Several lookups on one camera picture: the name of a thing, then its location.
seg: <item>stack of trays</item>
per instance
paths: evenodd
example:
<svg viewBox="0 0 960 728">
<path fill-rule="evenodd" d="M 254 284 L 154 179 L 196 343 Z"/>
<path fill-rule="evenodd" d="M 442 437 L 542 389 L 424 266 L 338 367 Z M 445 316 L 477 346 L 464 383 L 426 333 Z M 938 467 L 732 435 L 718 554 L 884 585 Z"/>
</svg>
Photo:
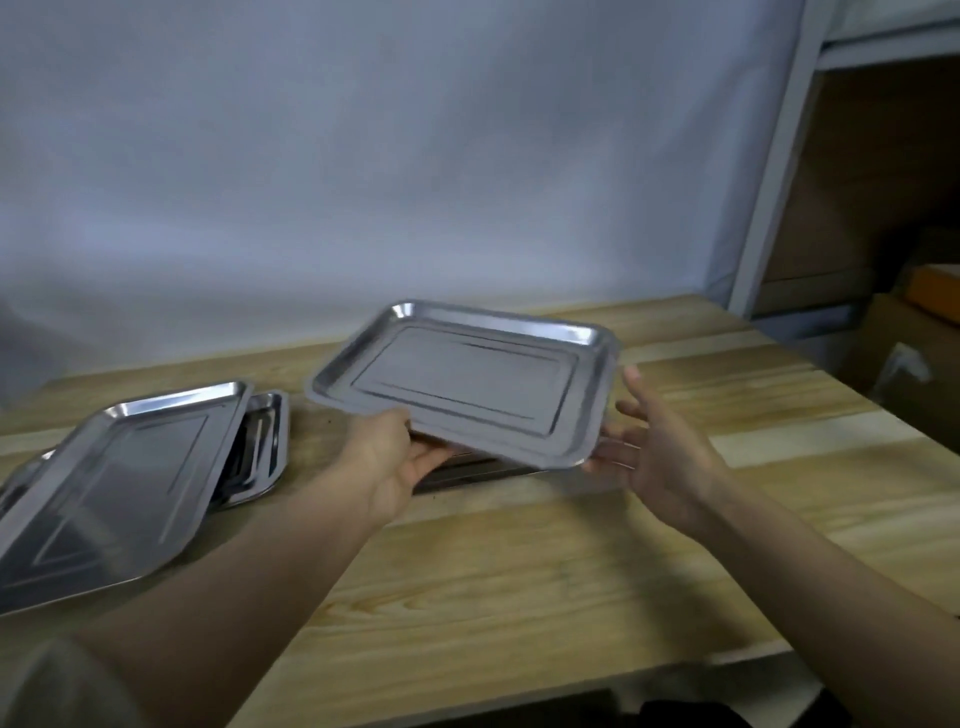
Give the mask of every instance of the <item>stack of trays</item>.
<svg viewBox="0 0 960 728">
<path fill-rule="evenodd" d="M 0 614 L 144 576 L 287 462 L 283 392 L 229 381 L 118 402 L 0 490 Z"/>
</svg>

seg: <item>orange box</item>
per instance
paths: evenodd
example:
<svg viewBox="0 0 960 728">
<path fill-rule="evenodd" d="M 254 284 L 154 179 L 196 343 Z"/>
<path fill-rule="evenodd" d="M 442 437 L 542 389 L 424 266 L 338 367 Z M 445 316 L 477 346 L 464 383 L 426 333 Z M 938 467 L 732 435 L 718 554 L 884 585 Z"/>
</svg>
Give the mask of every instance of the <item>orange box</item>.
<svg viewBox="0 0 960 728">
<path fill-rule="evenodd" d="M 960 324 L 960 264 L 922 265 L 903 294 L 912 304 Z"/>
</svg>

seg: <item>right hand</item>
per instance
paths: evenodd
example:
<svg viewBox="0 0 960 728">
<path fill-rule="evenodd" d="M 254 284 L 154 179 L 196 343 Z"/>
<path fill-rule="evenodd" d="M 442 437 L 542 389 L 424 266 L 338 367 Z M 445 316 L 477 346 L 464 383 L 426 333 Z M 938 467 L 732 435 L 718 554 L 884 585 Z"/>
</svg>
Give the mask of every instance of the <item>right hand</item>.
<svg viewBox="0 0 960 728">
<path fill-rule="evenodd" d="M 646 425 L 604 424 L 584 470 L 615 477 L 657 518 L 695 539 L 732 473 L 707 437 L 663 401 L 636 367 L 624 369 L 623 381 L 634 399 L 619 400 L 616 409 Z"/>
</svg>

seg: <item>left hand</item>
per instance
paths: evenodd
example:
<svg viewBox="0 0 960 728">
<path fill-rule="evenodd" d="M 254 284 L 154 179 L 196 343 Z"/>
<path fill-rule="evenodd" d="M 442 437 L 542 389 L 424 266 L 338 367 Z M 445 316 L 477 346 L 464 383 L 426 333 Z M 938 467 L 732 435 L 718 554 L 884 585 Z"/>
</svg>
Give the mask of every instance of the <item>left hand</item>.
<svg viewBox="0 0 960 728">
<path fill-rule="evenodd" d="M 355 473 L 370 488 L 370 515 L 378 526 L 399 516 L 414 486 L 453 454 L 443 445 L 411 441 L 409 420 L 405 409 L 354 417 L 337 460 L 338 466 Z"/>
</svg>

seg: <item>cardboard box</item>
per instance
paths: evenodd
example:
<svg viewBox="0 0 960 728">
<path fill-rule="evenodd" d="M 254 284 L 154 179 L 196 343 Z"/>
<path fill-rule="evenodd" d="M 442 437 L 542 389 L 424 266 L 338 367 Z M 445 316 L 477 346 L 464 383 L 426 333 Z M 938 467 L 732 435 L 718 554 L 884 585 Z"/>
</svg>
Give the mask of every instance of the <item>cardboard box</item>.
<svg viewBox="0 0 960 728">
<path fill-rule="evenodd" d="M 910 277 L 904 297 L 930 313 L 960 324 L 960 264 L 920 266 Z"/>
<path fill-rule="evenodd" d="M 837 377 L 870 396 L 898 344 L 919 354 L 928 380 L 897 371 L 875 399 L 929 437 L 960 452 L 959 327 L 893 296 L 874 296 Z"/>
</svg>

